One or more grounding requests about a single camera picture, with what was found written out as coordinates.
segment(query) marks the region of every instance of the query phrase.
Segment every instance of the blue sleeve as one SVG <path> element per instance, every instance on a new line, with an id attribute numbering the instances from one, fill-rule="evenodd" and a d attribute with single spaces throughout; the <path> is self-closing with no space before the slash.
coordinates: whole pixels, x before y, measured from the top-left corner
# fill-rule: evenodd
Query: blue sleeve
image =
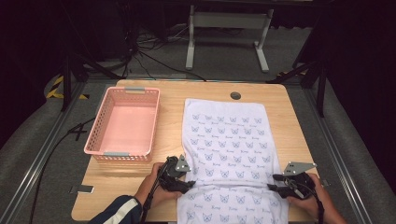
<path id="1" fill-rule="evenodd" d="M 121 195 L 111 203 L 105 211 L 94 217 L 89 223 L 139 223 L 142 214 L 142 205 L 133 196 Z"/>

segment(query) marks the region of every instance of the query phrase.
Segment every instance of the human arm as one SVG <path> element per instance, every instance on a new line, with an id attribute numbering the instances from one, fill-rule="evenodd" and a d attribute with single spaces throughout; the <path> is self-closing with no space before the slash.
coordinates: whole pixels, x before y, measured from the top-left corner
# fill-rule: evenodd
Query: human arm
<path id="1" fill-rule="evenodd" d="M 162 165 L 163 163 L 154 163 L 151 173 L 143 180 L 134 196 L 121 195 L 120 197 L 116 198 L 113 203 L 108 206 L 108 208 L 94 217 L 90 221 L 90 224 L 104 223 L 109 219 L 114 220 L 114 223 L 139 223 L 143 211 L 142 206 L 145 203 L 152 186 L 154 185 L 158 170 Z M 176 199 L 180 195 L 180 192 L 169 192 L 159 186 L 154 192 L 151 207 L 155 207 L 165 200 Z"/>
<path id="2" fill-rule="evenodd" d="M 345 219 L 337 211 L 329 192 L 323 188 L 320 184 L 317 175 L 309 174 L 311 179 L 315 183 L 315 191 L 318 198 L 321 200 L 324 207 L 324 222 L 327 224 L 345 224 Z M 290 204 L 294 204 L 298 207 L 303 208 L 311 217 L 318 218 L 318 203 L 315 197 L 310 197 L 306 200 L 299 200 L 294 197 L 288 197 Z"/>

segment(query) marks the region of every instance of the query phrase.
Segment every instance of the plastic basket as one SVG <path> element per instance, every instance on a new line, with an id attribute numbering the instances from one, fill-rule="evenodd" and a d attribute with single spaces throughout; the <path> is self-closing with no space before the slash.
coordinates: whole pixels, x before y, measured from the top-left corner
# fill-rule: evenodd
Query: plastic basket
<path id="1" fill-rule="evenodd" d="M 84 147 L 99 161 L 151 161 L 160 90 L 110 87 Z"/>

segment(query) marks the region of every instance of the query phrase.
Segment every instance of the white towel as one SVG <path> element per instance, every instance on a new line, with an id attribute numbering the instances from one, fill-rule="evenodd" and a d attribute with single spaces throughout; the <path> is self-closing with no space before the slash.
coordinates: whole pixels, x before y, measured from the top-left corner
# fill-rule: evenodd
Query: white towel
<path id="1" fill-rule="evenodd" d="M 182 144 L 196 183 L 178 223 L 288 223 L 289 204 L 267 188 L 280 169 L 263 105 L 187 99 Z"/>

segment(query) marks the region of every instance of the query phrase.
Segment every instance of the wooden table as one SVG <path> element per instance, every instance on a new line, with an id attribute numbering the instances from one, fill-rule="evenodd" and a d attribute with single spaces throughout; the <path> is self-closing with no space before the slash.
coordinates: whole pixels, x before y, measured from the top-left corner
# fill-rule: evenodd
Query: wooden table
<path id="1" fill-rule="evenodd" d="M 276 143 L 281 170 L 289 161 L 313 162 L 296 118 L 290 98 L 282 85 L 203 82 L 121 80 L 117 86 L 153 87 L 161 90 L 152 162 L 136 164 L 104 163 L 91 158 L 82 185 L 94 186 L 92 194 L 80 193 L 73 207 L 74 220 L 90 220 L 103 211 L 116 197 L 134 195 L 154 162 L 165 162 L 168 156 L 184 154 L 181 126 L 186 98 L 214 101 L 251 102 L 265 106 Z M 230 93 L 239 92 L 240 100 Z M 150 209 L 147 221 L 176 221 L 177 201 L 168 201 Z M 312 221 L 303 210 L 290 207 L 290 221 Z"/>

